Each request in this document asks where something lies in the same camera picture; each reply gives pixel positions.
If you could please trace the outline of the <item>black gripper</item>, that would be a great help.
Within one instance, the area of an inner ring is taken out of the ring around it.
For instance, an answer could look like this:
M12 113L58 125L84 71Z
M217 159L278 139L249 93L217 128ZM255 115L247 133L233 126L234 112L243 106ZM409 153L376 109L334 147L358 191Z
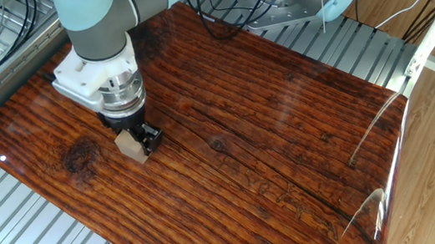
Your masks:
M147 124L145 115L144 106L137 110L137 112L123 118L111 118L102 113L97 113L101 123L110 128L115 135L128 130L134 140L140 144L144 154L151 155L159 148L163 132L161 128Z

